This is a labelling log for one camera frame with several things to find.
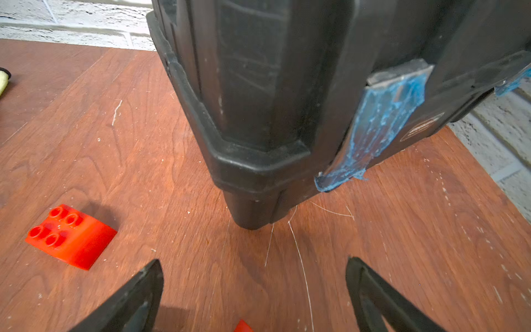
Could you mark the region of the black work glove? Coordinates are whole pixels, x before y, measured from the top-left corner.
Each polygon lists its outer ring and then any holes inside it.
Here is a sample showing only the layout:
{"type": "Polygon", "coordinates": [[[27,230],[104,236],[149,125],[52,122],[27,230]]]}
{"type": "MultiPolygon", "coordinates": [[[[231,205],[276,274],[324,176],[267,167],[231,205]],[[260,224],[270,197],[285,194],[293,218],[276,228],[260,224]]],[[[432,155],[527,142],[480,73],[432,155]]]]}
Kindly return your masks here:
{"type": "Polygon", "coordinates": [[[0,95],[3,94],[6,87],[8,86],[9,80],[11,79],[12,74],[9,70],[0,68],[0,95]]]}

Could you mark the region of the black plastic toolbox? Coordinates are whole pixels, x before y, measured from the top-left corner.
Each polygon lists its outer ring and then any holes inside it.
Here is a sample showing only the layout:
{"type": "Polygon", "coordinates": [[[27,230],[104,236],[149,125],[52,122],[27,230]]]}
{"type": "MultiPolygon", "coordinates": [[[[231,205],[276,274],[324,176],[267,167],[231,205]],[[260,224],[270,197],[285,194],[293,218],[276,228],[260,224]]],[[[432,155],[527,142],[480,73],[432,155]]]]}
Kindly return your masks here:
{"type": "Polygon", "coordinates": [[[256,230],[530,74],[529,1],[154,1],[214,184],[256,230]]]}

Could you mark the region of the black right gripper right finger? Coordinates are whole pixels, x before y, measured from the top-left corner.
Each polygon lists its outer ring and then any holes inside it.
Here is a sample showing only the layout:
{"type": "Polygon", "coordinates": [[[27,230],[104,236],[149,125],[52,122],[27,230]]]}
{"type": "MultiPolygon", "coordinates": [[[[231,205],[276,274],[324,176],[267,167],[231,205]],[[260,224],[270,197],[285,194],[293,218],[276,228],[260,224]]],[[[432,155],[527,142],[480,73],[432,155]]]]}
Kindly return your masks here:
{"type": "Polygon", "coordinates": [[[443,331],[359,257],[350,257],[346,282],[361,331],[443,331]]]}

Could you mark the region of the red curved lego brick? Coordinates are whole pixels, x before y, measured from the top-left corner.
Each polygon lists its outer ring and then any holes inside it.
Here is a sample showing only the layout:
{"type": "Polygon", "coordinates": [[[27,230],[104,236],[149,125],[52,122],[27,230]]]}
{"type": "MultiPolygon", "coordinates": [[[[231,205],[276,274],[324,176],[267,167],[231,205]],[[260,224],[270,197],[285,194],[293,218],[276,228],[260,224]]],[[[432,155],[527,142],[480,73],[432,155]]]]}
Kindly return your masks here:
{"type": "Polygon", "coordinates": [[[69,265],[88,271],[116,236],[117,230],[65,204],[51,209],[31,228],[26,243],[69,265]]]}

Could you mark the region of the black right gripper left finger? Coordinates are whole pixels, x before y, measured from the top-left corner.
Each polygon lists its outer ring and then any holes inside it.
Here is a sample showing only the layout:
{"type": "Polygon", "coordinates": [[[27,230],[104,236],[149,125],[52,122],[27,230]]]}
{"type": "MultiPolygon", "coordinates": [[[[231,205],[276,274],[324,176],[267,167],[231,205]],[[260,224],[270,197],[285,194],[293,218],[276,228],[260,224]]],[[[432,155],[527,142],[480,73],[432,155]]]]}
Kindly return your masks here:
{"type": "Polygon", "coordinates": [[[150,261],[72,331],[151,331],[164,277],[159,260],[150,261]]]}

